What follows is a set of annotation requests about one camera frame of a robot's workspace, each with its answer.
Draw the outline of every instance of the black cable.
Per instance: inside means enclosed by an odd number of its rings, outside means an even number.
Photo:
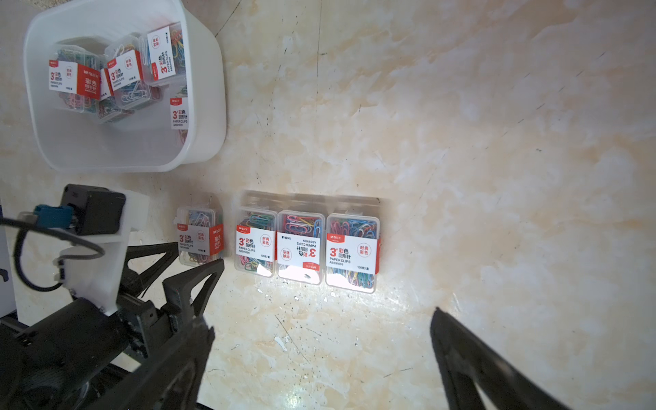
[[[20,229],[18,231],[18,235],[16,236],[16,245],[14,246],[14,255],[13,255],[14,267],[16,268],[16,275],[18,275],[18,277],[25,284],[25,286],[35,291],[51,292],[59,288],[62,284],[57,283],[56,285],[50,287],[41,287],[32,283],[27,278],[27,276],[25,276],[25,273],[23,272],[23,268],[21,267],[20,264],[20,257],[23,253],[23,244],[25,243],[25,238],[29,231],[34,231],[43,235],[52,236],[57,239],[61,239],[62,241],[67,241],[73,243],[74,245],[84,246],[88,249],[91,249],[92,251],[96,251],[96,253],[93,253],[91,255],[62,255],[58,258],[59,261],[62,261],[64,259],[89,260],[89,259],[100,258],[101,256],[105,255],[105,250],[101,248],[101,246],[93,242],[87,241],[86,239],[82,239],[79,236],[69,234],[68,232],[65,231],[42,228],[40,226],[36,226],[28,222],[23,222],[21,220],[15,220],[9,218],[0,218],[0,225],[12,226],[14,228]],[[60,273],[61,273],[61,279],[64,279],[64,270],[62,268],[60,269]]]

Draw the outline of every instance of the clear plastic box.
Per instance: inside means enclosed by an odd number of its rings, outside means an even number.
[[[205,207],[179,207],[175,218],[176,224],[185,224],[191,226],[206,226],[211,228],[217,225],[223,225],[223,210],[221,208]],[[187,266],[200,266],[213,260],[219,259],[221,252],[214,255],[202,255],[180,251],[180,263]]]
[[[184,85],[176,94],[176,97],[187,97],[187,84]],[[187,133],[189,130],[180,129],[178,130],[178,136],[180,137],[180,142],[184,145],[184,142],[187,141]]]
[[[326,220],[326,234],[380,240],[380,220],[374,216],[332,213]],[[376,290],[376,275],[327,266],[326,283],[343,289],[373,293]]]
[[[237,218],[238,226],[247,226],[272,231],[269,238],[273,247],[274,261],[242,256],[239,254],[239,241],[236,241],[237,253],[235,254],[235,268],[242,272],[250,272],[261,276],[270,277],[276,271],[276,225],[278,213],[268,209],[253,207],[239,208],[239,217]]]
[[[174,23],[157,30],[149,31],[140,38],[141,40],[141,62],[144,77],[149,85],[162,87],[173,83],[186,82],[187,67],[184,59],[184,42],[182,38],[182,24]],[[167,40],[171,42],[171,55],[169,56]],[[164,64],[158,69],[157,62]],[[161,78],[166,75],[170,67],[175,71],[174,75]]]
[[[102,71],[106,66],[106,59],[104,56],[100,56],[100,64],[98,65],[98,69]],[[100,80],[102,81],[103,78],[104,77],[101,73]],[[119,106],[116,105],[116,99],[111,95],[98,102],[98,121],[101,124],[115,123],[116,121],[127,118],[132,114],[134,114],[134,110],[123,110],[119,108]]]
[[[133,35],[126,35],[122,39],[108,45],[105,49],[105,55],[108,60],[112,60],[132,50],[140,52],[140,40]],[[139,110],[161,101],[162,92],[159,87],[151,87],[141,79],[115,89],[114,98],[119,108],[124,110]]]
[[[75,62],[94,70],[100,69],[99,57],[77,45],[56,45],[52,59],[57,61]],[[59,97],[62,99],[62,104],[58,104],[56,106],[57,108],[79,113],[98,113],[98,100],[81,96],[79,94],[72,94],[70,92],[59,91],[58,93]]]
[[[321,255],[319,257],[318,270],[285,265],[283,260],[279,260],[277,267],[279,277],[311,283],[312,285],[321,283],[321,277],[324,271],[323,238],[325,237],[325,223],[326,218],[320,213],[281,211],[278,214],[278,232],[319,238],[318,252]]]

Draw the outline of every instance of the beige marble surface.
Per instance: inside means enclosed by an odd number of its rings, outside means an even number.
[[[225,144],[206,163],[116,176],[40,158],[21,51],[37,10],[2,2],[0,196],[15,215],[69,182],[148,194],[133,243],[173,240],[174,210],[201,191],[228,232],[244,189],[381,198],[373,295],[226,269],[201,402],[445,409],[428,334],[441,306],[573,408],[653,405],[653,1],[186,4],[218,33]],[[30,276],[48,283],[61,247],[32,237]],[[67,301],[16,294],[27,323]]]

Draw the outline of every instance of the storage bin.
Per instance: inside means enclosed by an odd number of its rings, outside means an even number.
[[[148,33],[180,23],[188,93],[189,129],[184,144],[171,129],[167,101],[179,87],[163,89],[162,102],[116,123],[94,115],[58,110],[48,90],[48,60],[54,44],[72,44],[95,54],[130,33]],[[45,161],[66,172],[163,172],[206,161],[226,136],[226,97],[221,51],[214,35],[180,0],[76,0],[38,14],[24,43],[24,71],[37,145]]]

